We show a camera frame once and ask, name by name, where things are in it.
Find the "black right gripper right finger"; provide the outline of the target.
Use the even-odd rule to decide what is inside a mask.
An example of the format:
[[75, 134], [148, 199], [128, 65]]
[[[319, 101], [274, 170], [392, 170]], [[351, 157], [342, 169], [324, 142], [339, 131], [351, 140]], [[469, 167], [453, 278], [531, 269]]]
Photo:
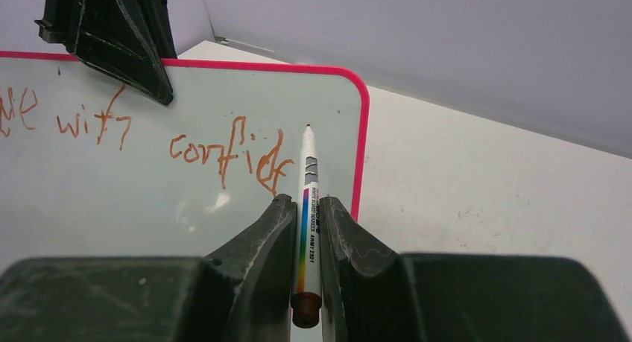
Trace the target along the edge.
[[325, 341], [626, 341], [597, 279], [553, 256], [397, 253], [320, 201]]

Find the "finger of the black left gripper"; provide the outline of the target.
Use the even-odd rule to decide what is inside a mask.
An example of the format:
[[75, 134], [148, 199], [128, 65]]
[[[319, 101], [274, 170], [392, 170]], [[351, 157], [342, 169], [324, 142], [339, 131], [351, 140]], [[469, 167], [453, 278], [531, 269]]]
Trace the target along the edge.
[[168, 0], [72, 0], [66, 50], [88, 67], [168, 106], [163, 60], [174, 57]]
[[122, 15], [116, 50], [124, 56], [155, 60], [175, 58], [168, 0], [116, 0]]

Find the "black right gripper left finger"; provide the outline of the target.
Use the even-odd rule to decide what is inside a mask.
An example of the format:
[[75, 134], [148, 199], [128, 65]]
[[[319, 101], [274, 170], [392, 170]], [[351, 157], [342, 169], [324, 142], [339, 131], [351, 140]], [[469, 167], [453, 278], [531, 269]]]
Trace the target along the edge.
[[3, 341], [288, 341], [297, 205], [204, 257], [46, 257], [1, 275]]

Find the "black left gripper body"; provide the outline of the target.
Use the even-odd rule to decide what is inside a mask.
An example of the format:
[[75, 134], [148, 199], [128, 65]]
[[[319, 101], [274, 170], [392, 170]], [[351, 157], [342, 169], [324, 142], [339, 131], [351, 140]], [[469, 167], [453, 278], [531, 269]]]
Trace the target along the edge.
[[64, 43], [69, 33], [74, 0], [45, 0], [43, 17], [36, 20], [39, 37], [47, 43]]

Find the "white whiteboard marker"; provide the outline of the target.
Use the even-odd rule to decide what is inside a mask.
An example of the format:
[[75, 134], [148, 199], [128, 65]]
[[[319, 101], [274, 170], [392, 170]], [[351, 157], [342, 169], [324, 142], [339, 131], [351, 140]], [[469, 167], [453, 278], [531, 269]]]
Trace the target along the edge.
[[310, 329], [320, 320], [322, 287], [318, 159], [315, 133], [309, 124], [303, 132], [299, 168], [292, 322], [299, 328]]

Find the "whiteboard with pink frame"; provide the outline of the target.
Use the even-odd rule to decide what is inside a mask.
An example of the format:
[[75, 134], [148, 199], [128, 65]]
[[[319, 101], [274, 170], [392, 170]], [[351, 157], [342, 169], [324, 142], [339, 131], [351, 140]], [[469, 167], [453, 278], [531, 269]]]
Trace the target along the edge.
[[349, 69], [167, 59], [161, 105], [67, 54], [1, 53], [1, 267], [36, 256], [196, 256], [295, 195], [356, 214], [370, 107]]

